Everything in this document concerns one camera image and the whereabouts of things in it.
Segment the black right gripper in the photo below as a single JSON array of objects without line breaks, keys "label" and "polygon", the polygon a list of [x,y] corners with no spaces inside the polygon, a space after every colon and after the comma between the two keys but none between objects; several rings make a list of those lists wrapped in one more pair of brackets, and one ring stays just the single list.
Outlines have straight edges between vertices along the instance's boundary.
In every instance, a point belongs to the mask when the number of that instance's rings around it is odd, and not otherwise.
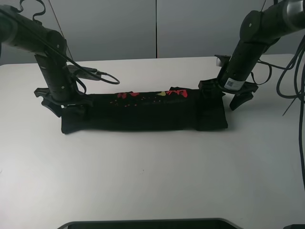
[{"label": "black right gripper", "polygon": [[258,89],[258,85],[245,82],[239,91],[232,91],[222,87],[216,78],[203,80],[198,85],[201,90],[200,112],[224,112],[224,93],[235,94],[230,109],[236,110],[242,104],[253,99],[253,94]]}]

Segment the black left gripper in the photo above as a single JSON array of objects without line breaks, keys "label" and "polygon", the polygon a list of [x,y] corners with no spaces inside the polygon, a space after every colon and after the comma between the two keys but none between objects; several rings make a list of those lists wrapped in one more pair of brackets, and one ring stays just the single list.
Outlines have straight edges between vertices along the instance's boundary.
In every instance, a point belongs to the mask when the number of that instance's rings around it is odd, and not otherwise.
[{"label": "black left gripper", "polygon": [[57,117],[62,115],[61,105],[67,106],[63,110],[63,120],[88,121],[90,119],[88,106],[93,106],[93,98],[89,95],[76,94],[68,100],[60,101],[52,97],[49,88],[37,88],[34,94],[36,97],[42,97],[41,105],[49,109]]}]

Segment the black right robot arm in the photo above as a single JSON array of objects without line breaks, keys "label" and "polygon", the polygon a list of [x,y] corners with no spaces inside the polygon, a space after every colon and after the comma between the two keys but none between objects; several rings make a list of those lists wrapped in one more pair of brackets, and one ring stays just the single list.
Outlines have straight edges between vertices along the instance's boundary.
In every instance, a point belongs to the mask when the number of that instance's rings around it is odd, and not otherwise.
[{"label": "black right robot arm", "polygon": [[260,57],[281,37],[304,28],[303,0],[283,0],[265,11],[251,11],[243,20],[233,54],[217,55],[216,65],[221,68],[217,77],[199,83],[204,108],[208,111],[222,108],[225,93],[234,95],[231,110],[251,100],[258,84],[246,79]]}]

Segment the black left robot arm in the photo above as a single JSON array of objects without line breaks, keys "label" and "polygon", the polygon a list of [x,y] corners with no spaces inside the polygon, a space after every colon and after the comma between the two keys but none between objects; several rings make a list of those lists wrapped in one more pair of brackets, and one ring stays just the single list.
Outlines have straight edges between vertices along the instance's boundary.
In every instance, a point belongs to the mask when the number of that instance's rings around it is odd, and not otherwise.
[{"label": "black left robot arm", "polygon": [[12,6],[0,7],[0,42],[34,54],[47,88],[37,88],[36,97],[57,117],[64,113],[85,114],[93,102],[77,87],[78,71],[72,71],[64,58],[67,50],[62,35],[43,27],[17,12]]}]

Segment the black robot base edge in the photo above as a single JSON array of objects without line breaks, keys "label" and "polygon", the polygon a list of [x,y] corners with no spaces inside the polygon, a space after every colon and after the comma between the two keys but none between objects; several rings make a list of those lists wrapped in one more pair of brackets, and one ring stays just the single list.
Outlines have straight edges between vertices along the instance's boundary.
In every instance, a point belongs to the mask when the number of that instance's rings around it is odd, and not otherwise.
[{"label": "black robot base edge", "polygon": [[74,221],[61,229],[239,229],[236,224],[220,218],[213,219],[155,219],[119,221]]}]

